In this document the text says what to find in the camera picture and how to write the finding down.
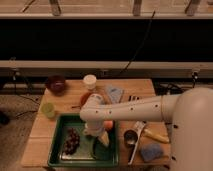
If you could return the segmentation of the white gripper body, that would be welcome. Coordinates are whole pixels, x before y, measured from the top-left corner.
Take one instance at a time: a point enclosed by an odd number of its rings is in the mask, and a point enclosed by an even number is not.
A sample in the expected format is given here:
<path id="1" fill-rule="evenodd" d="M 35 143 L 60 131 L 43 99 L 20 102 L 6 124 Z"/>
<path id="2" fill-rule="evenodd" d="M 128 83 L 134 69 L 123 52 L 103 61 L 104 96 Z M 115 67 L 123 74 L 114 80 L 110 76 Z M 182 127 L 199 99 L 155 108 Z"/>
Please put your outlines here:
<path id="1" fill-rule="evenodd" d="M 102 122 L 86 122 L 84 128 L 85 135 L 91 135 L 98 137 L 105 131 L 104 124 Z"/>

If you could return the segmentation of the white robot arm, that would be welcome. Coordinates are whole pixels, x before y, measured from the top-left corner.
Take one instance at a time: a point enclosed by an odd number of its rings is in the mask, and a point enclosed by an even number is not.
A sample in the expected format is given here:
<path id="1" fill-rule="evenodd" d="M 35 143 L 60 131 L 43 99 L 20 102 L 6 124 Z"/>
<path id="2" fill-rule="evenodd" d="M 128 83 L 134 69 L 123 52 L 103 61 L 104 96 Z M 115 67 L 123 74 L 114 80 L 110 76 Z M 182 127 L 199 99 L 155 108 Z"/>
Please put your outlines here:
<path id="1" fill-rule="evenodd" d="M 90 135 L 99 136 L 105 120 L 171 122 L 170 171 L 213 171 L 213 89 L 104 105 L 92 94 L 80 110 Z"/>

